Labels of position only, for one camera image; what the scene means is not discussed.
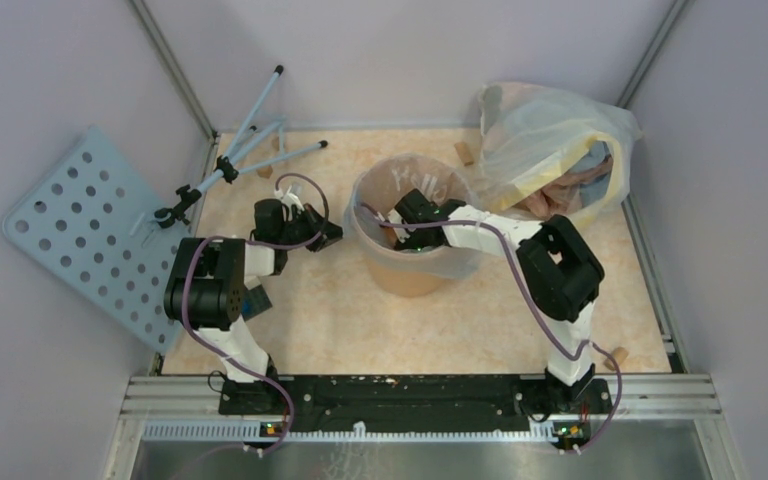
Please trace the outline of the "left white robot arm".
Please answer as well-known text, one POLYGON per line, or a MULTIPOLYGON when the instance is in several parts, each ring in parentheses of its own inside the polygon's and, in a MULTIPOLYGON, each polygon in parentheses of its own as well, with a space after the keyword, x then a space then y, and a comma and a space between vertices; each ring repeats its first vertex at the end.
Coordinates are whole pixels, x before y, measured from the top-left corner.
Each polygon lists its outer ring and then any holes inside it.
POLYGON ((309 203, 265 199, 254 205, 246 239, 180 241, 163 308, 220 358, 223 395, 243 399, 257 413, 277 407, 281 388, 273 362, 246 324, 272 306, 260 280, 282 273, 292 247, 317 252, 342 237, 342 227, 309 203))

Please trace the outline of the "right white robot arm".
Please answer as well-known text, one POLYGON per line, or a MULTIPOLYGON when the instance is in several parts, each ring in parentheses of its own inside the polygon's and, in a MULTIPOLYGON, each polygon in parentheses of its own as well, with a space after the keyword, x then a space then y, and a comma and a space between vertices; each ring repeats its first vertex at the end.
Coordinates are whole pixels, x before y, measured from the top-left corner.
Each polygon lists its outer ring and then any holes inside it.
POLYGON ((515 220, 462 200, 436 204, 414 189, 386 218, 396 233, 398 250, 447 247, 505 258, 550 342, 549 404, 560 412, 572 412, 586 400, 595 372, 589 347, 592 317, 605 271, 567 217, 515 220))

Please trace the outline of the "large translucent white trash bag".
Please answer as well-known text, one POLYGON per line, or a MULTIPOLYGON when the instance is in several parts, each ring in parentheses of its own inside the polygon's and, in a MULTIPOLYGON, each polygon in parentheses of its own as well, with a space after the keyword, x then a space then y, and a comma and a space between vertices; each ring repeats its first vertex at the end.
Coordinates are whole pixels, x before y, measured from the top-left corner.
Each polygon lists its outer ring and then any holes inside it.
POLYGON ((631 111, 557 88, 494 82, 477 96, 481 147, 473 191, 494 213, 506 212, 575 165, 595 142, 613 157, 605 194, 566 214, 584 228, 619 207, 630 192, 631 157, 641 136, 631 111))

